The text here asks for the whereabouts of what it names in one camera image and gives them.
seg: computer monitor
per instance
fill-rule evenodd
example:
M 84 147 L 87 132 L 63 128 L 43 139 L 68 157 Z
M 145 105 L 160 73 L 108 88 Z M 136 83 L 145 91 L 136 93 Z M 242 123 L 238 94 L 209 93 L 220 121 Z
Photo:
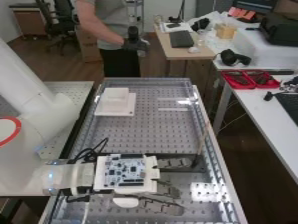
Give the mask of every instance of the computer monitor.
M 273 11 L 278 0 L 234 0 L 233 6 L 266 14 Z

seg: black pants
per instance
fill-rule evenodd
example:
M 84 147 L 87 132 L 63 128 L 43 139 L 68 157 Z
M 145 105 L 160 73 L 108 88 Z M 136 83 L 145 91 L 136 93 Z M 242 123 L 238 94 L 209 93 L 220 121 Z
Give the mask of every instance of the black pants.
M 103 50 L 105 77 L 141 77 L 139 56 L 136 51 Z

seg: gray shirt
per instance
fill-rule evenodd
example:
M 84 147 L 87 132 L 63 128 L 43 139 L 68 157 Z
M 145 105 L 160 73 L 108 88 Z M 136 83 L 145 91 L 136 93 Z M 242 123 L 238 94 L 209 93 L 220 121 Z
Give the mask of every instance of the gray shirt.
M 109 29 L 123 37 L 128 37 L 129 17 L 125 0 L 87 0 L 96 7 L 96 16 Z M 103 40 L 97 41 L 100 49 L 117 50 L 121 46 Z

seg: hand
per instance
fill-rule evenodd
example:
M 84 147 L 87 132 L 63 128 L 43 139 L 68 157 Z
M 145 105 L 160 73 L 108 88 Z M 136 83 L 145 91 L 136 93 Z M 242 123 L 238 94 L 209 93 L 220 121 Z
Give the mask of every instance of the hand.
M 145 51 L 148 52 L 148 44 L 143 40 L 131 42 L 128 39 L 124 39 L 123 49 L 128 51 Z

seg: keyboard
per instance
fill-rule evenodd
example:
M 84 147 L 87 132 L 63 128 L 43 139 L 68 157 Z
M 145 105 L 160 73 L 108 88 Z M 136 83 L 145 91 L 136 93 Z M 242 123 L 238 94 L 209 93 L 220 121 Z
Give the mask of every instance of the keyboard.
M 173 48 L 193 47 L 194 42 L 189 31 L 177 31 L 170 33 L 170 45 Z
M 276 94 L 276 97 L 293 121 L 298 125 L 298 94 L 278 93 Z

